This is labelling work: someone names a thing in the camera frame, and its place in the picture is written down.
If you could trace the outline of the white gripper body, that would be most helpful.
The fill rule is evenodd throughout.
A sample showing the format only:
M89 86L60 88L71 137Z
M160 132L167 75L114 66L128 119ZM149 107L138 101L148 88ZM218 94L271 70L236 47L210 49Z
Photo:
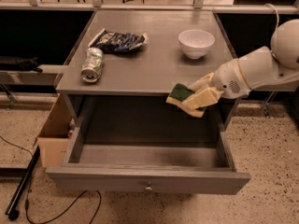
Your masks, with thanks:
M213 85L222 91L222 97L236 99L250 92L250 87L240 70L239 60L233 59L221 65L212 78Z

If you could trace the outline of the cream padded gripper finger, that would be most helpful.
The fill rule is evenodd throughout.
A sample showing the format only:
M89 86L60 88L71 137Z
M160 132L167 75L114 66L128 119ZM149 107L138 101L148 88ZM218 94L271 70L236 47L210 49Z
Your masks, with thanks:
M183 92L185 99L182 101L182 106L186 109L194 110L214 105L220 100L222 94L223 91L214 87L203 88L199 92L186 88Z
M212 85L212 78L214 77L213 73L210 73L188 86L188 88L192 91L199 91L200 89L204 89L206 87L211 87Z

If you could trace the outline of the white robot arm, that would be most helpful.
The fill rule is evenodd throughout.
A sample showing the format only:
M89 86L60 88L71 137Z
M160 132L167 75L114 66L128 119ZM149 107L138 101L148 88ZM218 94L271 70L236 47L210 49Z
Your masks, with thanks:
M194 82L195 94L182 103L189 109L216 104L220 98L235 99L266 85L298 80L299 20L286 21L272 34L270 48L253 52L221 65L214 73Z

